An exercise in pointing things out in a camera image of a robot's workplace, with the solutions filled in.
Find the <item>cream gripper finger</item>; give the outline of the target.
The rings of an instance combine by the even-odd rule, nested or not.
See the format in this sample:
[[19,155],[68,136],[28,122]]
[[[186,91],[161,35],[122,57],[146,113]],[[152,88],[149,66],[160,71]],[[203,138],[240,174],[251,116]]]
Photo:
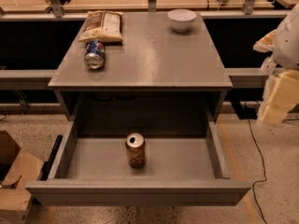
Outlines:
[[266,53],[273,50],[274,36],[276,30],[269,32],[267,35],[258,40],[254,45],[253,49],[262,53]]
[[289,70],[267,79],[258,111],[261,123],[278,126],[299,104],[299,71]]

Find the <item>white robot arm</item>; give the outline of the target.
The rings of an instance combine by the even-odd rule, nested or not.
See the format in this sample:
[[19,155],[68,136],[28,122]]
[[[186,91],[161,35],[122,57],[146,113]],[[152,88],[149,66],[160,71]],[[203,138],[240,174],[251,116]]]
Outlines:
[[262,73],[271,75],[277,65],[285,69],[277,77],[267,80],[258,115],[262,123],[278,126],[299,104],[299,4],[277,29],[258,40],[253,49],[272,52],[263,61]]

